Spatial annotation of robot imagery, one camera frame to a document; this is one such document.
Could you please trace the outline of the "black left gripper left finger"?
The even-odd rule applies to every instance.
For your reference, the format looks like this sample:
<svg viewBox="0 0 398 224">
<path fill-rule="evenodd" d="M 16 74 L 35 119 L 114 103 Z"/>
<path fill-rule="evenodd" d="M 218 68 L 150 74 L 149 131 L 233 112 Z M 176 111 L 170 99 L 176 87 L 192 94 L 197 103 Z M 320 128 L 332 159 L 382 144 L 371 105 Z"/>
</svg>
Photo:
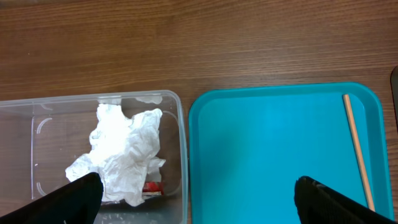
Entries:
<svg viewBox="0 0 398 224">
<path fill-rule="evenodd" d="M 101 206 L 103 184 L 91 172 L 1 217 L 1 223 L 93 223 Z"/>
</svg>

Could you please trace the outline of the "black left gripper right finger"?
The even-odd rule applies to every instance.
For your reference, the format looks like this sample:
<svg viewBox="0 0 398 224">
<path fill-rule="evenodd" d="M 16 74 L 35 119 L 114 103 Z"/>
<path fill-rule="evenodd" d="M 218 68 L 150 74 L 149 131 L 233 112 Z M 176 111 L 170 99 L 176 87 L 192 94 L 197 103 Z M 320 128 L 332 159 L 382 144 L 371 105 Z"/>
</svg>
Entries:
<svg viewBox="0 0 398 224">
<path fill-rule="evenodd" d="M 294 202 L 301 224 L 397 224 L 308 176 L 296 181 Z"/>
</svg>

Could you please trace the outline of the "wooden chopstick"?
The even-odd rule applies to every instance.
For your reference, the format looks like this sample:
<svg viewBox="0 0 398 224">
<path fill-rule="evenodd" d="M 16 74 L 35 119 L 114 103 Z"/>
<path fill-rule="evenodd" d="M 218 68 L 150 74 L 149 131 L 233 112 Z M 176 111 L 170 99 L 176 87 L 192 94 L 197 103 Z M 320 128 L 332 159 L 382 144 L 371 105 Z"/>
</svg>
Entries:
<svg viewBox="0 0 398 224">
<path fill-rule="evenodd" d="M 356 154 L 356 158 L 357 158 L 359 172 L 361 175 L 361 180 L 363 183 L 364 194 L 366 196 L 367 205 L 370 210 L 375 212 L 375 206 L 374 206 L 373 195 L 371 192 L 371 186 L 370 186 L 368 174 L 366 171 L 366 165 L 365 165 L 364 159 L 363 159 L 363 152 L 361 150 L 361 144 L 359 141 L 358 130 L 357 130 L 355 119 L 354 119 L 353 108 L 352 108 L 351 100 L 350 100 L 350 97 L 348 94 L 343 95 L 343 102 L 345 105 L 349 129 L 350 129 L 351 137 L 353 140 L 354 150 L 355 150 L 355 154 Z"/>
</svg>

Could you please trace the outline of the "white napkin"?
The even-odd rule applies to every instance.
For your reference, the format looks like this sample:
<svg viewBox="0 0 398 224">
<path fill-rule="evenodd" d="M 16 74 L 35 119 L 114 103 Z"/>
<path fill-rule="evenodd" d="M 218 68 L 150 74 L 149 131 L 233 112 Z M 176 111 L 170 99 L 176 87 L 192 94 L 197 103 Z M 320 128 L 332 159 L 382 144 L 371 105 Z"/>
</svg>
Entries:
<svg viewBox="0 0 398 224">
<path fill-rule="evenodd" d="M 73 182 L 97 172 L 104 187 L 103 202 L 125 200 L 136 207 L 144 203 L 147 176 L 161 180 L 160 168 L 165 160 L 157 154 L 162 111 L 156 108 L 127 118 L 121 106 L 100 104 L 96 115 L 98 124 L 89 136 L 91 151 L 67 167 L 65 175 Z"/>
</svg>

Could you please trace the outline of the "red wrapper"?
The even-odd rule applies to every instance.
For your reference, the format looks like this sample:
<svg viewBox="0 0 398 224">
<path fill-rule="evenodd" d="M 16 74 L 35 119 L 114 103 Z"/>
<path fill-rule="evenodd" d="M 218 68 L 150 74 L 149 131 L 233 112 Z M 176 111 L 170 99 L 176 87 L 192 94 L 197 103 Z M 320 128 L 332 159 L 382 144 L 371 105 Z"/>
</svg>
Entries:
<svg viewBox="0 0 398 224">
<path fill-rule="evenodd" d="M 162 182 L 146 182 L 142 189 L 142 195 L 153 197 L 164 194 L 164 185 Z"/>
</svg>

